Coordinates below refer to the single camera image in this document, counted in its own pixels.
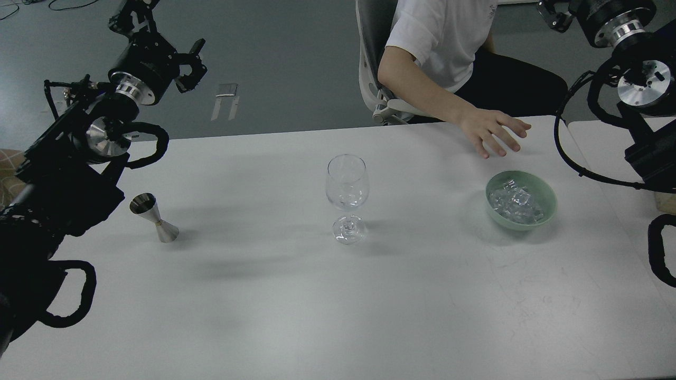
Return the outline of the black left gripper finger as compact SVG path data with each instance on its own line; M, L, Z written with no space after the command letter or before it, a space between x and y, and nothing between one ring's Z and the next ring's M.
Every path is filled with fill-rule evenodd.
M205 46L205 39L198 39L188 53L177 53L176 62L179 67L189 67L188 74L180 74L176 78L176 87L180 93L193 91L205 77L208 68L203 64L200 53Z

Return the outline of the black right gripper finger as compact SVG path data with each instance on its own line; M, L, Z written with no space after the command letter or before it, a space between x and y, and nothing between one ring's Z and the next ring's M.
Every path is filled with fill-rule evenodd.
M548 28L553 31L564 33L568 31L573 21L573 15L567 8L557 8L558 4L569 1L538 1L538 12Z

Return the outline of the person's bare forearm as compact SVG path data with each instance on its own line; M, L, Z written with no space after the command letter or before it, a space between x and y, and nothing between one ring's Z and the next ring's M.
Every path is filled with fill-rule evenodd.
M378 67L380 84L395 96L433 118L460 125L477 111L475 106L441 88L398 46L386 46Z

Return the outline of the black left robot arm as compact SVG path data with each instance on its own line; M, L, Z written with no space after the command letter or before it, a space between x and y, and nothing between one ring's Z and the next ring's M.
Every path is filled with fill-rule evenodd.
M137 120L171 84L195 89L207 72L198 39L179 53L158 31L157 1L123 1L108 27L128 44L108 81L44 82L54 123L27 149L15 176L24 188L2 209L2 352L40 322L71 327L91 310L97 277L82 260L55 261L65 236L82 236L125 199L123 171L159 161L164 128Z

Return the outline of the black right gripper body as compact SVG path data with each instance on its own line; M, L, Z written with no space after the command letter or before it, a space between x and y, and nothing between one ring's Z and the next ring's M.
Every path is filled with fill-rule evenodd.
M568 12L574 15L585 38L593 48L613 48L630 36L645 32L654 19L653 1L571 1Z

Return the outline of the person's hand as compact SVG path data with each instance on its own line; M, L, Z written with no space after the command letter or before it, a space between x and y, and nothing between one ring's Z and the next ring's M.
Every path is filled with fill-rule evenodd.
M532 128L530 123L512 118L502 111L478 108L463 113L458 126L484 159L492 154L504 157L509 150L521 151L516 137L524 139Z

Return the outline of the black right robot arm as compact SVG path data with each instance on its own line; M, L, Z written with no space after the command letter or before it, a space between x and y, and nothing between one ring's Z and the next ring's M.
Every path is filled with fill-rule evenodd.
M644 189L657 195L674 193L674 122L652 130L645 116L674 116L674 23L657 32L645 27L656 15L652 1L568 1L558 12L555 1L539 1L538 12L549 28L565 32L577 20L593 48L612 48L611 57L587 71L572 85L555 113L555 145L560 157L581 177ZM599 175L568 157L559 139L559 123L568 101L589 84L587 105L603 123L627 130L633 144L625 160L641 178L627 182Z

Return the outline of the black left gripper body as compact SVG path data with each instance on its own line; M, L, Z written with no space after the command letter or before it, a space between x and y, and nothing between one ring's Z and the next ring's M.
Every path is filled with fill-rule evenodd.
M179 75L178 53L158 31L153 10L157 1L122 1L108 22L112 32L128 40L108 72L109 81L140 105L159 103Z

